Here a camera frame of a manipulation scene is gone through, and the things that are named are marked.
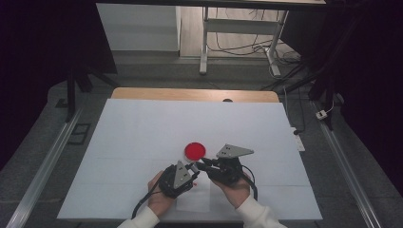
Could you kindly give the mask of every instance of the red disc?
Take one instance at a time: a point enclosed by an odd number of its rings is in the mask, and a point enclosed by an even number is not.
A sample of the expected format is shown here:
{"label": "red disc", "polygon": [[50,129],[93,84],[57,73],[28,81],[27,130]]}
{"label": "red disc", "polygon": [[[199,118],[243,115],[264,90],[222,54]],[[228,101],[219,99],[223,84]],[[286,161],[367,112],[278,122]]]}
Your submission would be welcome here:
{"label": "red disc", "polygon": [[184,149],[184,155],[191,161],[195,162],[204,157],[204,145],[198,142],[192,142]]}

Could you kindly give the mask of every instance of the white tabletop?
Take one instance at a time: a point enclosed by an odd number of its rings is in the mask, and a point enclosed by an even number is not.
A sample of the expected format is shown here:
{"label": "white tabletop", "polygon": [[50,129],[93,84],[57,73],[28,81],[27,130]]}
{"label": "white tabletop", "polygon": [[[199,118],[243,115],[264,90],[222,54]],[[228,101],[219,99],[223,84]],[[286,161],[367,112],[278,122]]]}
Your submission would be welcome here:
{"label": "white tabletop", "polygon": [[[124,99],[107,101],[58,218],[129,219],[147,182],[191,142],[210,159],[226,143],[253,149],[240,162],[255,174],[259,202],[279,219],[321,219],[282,104]],[[240,220],[204,173],[196,182],[162,220]]]}

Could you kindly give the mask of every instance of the white wall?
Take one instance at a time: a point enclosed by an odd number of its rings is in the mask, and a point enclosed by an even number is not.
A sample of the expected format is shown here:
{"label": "white wall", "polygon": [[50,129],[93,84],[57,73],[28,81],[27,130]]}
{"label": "white wall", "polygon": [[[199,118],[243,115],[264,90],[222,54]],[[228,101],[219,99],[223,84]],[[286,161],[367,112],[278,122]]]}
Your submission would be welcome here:
{"label": "white wall", "polygon": [[110,49],[179,50],[179,7],[97,4],[97,8]]}

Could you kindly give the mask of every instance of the wooden edge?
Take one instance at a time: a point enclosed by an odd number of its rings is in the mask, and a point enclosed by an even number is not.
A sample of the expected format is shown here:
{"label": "wooden edge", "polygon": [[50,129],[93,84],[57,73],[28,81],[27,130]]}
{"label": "wooden edge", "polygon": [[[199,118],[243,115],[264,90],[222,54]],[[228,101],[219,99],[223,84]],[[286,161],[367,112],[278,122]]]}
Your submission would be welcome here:
{"label": "wooden edge", "polygon": [[244,103],[278,103],[278,95],[273,91],[184,89],[184,88],[143,88],[118,87],[112,99],[138,99],[162,101],[222,102],[230,99]]}

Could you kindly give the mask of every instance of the metal rail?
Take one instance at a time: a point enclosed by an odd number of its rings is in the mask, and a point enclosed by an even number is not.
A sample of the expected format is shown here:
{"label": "metal rail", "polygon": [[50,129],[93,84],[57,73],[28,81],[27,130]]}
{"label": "metal rail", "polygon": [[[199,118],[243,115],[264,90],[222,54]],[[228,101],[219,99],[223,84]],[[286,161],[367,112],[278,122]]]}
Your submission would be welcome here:
{"label": "metal rail", "polygon": [[7,228],[21,228],[24,227],[25,223],[27,222],[29,215],[35,206],[36,201],[41,195],[56,162],[59,160],[59,157],[65,148],[68,137],[70,136],[74,125],[77,123],[81,113],[83,112],[87,100],[87,95],[84,96],[84,100],[82,101],[78,110],[75,112],[74,116],[71,118],[70,122],[65,123],[59,132],[59,135],[57,136],[47,156],[39,167],[39,170],[36,172],[35,177],[30,183],[27,192],[21,199],[17,209],[12,215]]}
{"label": "metal rail", "polygon": [[[317,104],[311,102],[311,106],[315,112],[318,112]],[[371,202],[368,199],[367,194],[361,187],[353,167],[350,165],[347,156],[344,153],[343,148],[338,142],[337,136],[334,131],[329,130],[325,122],[320,122],[320,128],[325,135],[325,138],[330,145],[332,152],[335,155],[336,162],[340,166],[341,173],[344,176],[345,181],[349,185],[350,191],[356,200],[359,210],[361,211],[362,217],[364,218],[367,226],[369,228],[381,228],[381,224],[377,215],[374,211]]]}

